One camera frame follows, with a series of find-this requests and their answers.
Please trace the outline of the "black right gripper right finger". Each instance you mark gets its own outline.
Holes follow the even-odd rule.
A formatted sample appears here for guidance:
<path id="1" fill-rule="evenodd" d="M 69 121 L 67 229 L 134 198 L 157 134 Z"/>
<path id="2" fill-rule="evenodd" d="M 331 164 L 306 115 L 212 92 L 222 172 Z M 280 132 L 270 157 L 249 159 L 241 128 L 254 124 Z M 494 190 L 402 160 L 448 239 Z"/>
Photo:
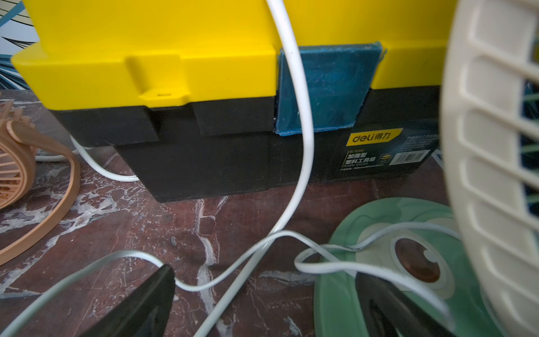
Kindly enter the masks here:
<path id="1" fill-rule="evenodd" d="M 369 336 L 452 336 L 396 286 L 358 273 L 357 297 Z"/>

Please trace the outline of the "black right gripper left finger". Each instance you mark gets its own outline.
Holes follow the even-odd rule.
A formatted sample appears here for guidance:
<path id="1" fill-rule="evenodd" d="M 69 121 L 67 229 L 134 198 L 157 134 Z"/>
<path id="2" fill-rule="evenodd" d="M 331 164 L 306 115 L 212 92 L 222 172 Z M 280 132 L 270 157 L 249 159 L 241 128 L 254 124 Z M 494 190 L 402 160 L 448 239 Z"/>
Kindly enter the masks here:
<path id="1" fill-rule="evenodd" d="M 163 265 L 82 336 L 163 336 L 175 295 L 175 277 Z"/>

